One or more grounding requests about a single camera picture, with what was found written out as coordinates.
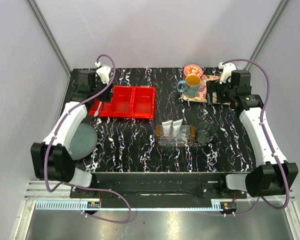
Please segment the white toothbrush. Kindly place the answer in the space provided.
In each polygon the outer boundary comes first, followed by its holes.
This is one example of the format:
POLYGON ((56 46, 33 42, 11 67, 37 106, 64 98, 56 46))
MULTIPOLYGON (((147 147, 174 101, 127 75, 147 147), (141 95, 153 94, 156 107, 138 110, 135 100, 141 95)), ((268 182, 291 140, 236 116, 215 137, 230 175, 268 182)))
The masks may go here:
POLYGON ((102 104, 103 104, 103 102, 100 101, 99 104, 98 104, 98 106, 97 106, 97 109, 96 109, 96 111, 95 111, 95 113, 93 115, 94 117, 97 117, 99 115, 99 111, 100 111, 100 108, 101 108, 102 104))

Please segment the dark grey mug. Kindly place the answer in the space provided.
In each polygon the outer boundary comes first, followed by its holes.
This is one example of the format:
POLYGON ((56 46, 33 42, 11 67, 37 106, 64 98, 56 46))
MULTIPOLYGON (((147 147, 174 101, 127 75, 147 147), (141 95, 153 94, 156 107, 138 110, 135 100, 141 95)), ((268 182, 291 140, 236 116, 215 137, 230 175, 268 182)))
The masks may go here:
POLYGON ((200 144, 208 144, 213 139, 214 134, 214 126, 210 122, 202 121, 197 125, 195 140, 200 144))

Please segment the white toothpaste tube dark cap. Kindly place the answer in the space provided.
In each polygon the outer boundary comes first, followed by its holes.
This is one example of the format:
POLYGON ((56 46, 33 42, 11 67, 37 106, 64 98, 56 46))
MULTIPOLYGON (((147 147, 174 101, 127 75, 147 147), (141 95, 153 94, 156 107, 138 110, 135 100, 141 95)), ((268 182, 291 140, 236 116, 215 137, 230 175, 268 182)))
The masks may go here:
POLYGON ((183 123, 183 119, 175 120, 172 122, 173 136, 177 136, 182 126, 182 123, 183 123))

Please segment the white toothpaste tube red cap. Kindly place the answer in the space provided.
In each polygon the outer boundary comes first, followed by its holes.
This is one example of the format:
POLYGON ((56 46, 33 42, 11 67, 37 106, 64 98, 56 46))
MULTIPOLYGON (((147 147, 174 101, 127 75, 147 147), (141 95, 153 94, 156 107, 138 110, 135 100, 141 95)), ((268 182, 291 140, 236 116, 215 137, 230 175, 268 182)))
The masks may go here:
POLYGON ((163 121, 161 123, 161 126, 162 126, 162 131, 163 131, 163 136, 164 137, 168 137, 169 136, 169 133, 170 133, 170 127, 172 125, 172 120, 167 120, 167 121, 163 121))

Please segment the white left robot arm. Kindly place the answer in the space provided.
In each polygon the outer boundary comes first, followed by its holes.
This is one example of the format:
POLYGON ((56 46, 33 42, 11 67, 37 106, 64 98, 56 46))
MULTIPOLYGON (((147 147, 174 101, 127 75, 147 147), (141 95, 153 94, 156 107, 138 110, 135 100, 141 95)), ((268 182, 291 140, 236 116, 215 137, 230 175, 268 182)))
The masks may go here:
POLYGON ((87 117, 94 100, 111 100, 115 75, 116 68, 107 65, 96 70, 81 70, 78 74, 79 85, 65 104, 56 125, 42 142, 32 144, 30 154, 34 174, 44 180, 48 192, 55 191, 49 181, 57 181, 60 185, 81 187, 81 192, 88 198, 97 195, 99 189, 92 182, 92 174, 75 166, 69 149, 78 126, 87 117))

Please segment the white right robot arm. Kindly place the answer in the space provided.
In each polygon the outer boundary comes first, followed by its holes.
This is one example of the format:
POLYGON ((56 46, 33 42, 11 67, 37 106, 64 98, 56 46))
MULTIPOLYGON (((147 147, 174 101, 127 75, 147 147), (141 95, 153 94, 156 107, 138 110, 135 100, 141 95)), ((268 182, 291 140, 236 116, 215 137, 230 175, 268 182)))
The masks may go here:
POLYGON ((249 173, 227 174, 217 186, 218 194, 229 198, 235 190, 252 197, 287 195, 297 177, 296 163, 288 162, 270 130, 264 103, 252 94, 251 74, 247 70, 232 70, 219 80, 206 83, 209 100, 229 103, 235 110, 251 142, 256 168, 249 173))

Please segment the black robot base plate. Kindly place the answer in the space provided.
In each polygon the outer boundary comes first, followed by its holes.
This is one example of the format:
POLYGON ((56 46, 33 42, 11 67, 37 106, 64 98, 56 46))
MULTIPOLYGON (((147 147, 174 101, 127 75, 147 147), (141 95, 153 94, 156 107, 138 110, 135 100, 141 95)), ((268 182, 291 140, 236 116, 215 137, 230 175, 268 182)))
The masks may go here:
POLYGON ((219 192, 216 183, 198 181, 95 181, 91 188, 115 191, 129 196, 191 196, 199 199, 246 199, 240 190, 219 192))

